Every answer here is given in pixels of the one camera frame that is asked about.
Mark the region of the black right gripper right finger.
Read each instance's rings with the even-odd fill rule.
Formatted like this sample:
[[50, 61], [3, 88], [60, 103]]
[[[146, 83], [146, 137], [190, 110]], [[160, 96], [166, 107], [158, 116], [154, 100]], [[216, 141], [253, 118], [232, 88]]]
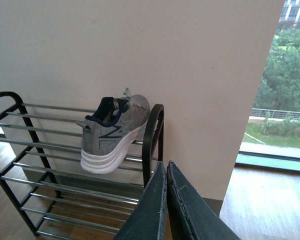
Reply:
[[177, 165], [167, 166], [167, 207], [174, 240], [238, 240]]

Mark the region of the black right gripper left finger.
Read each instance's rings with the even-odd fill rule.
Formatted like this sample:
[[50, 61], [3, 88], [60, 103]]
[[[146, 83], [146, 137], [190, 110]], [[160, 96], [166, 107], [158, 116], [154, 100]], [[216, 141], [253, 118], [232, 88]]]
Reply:
[[163, 162], [159, 161], [136, 208], [115, 240], [163, 240], [167, 213], [167, 177]]

